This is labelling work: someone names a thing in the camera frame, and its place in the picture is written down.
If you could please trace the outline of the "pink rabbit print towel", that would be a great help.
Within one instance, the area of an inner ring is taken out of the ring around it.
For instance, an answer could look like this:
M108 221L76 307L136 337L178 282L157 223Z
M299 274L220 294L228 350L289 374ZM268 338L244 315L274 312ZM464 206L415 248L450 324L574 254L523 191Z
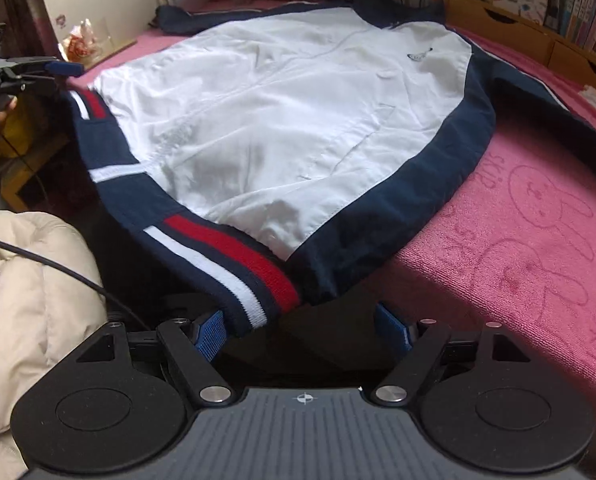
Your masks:
M549 72L470 39L541 78L596 127L593 108ZM503 90L493 106L496 130L474 171L408 244L356 284L370 281L412 316L463 326L499 321L596 401L596 170L553 132L547 114L514 112Z

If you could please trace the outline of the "beige puffy jacket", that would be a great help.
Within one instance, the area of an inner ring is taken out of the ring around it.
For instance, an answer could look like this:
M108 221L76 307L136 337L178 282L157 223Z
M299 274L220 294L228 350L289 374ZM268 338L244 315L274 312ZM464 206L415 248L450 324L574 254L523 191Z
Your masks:
M0 240L100 281L83 237L51 214L0 210ZM17 479L27 470L10 434L16 402L106 321L97 292L0 249L0 479Z

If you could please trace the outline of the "white and navy jacket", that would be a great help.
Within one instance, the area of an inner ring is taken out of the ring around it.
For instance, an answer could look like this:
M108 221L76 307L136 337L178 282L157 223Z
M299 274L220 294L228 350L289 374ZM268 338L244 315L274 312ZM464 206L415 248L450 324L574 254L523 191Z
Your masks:
M109 213L210 296L235 333L337 297L452 198L535 107L596 170L596 127L541 78L423 12L289 4L192 15L67 93Z

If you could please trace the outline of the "wooden desk drawer organizer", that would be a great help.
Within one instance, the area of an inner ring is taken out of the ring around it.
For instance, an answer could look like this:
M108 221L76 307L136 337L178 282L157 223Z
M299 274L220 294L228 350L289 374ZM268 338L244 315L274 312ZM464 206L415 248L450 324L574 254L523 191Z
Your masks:
M447 23L533 58L552 72L596 90L596 54L543 26L480 0L444 0Z

